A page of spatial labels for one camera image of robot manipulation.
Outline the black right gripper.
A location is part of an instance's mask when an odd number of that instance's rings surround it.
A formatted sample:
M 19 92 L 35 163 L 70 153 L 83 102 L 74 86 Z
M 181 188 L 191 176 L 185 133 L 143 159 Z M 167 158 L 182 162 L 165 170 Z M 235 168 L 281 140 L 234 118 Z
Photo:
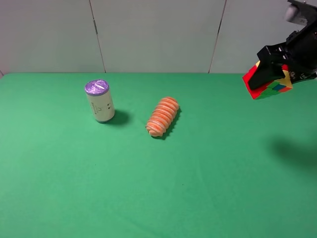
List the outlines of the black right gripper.
M 260 63 L 249 69 L 249 89 L 282 79 L 282 65 L 290 70 L 292 80 L 312 80 L 317 77 L 317 25 L 311 23 L 301 31 L 294 31 L 285 42 L 264 46 L 258 53 Z

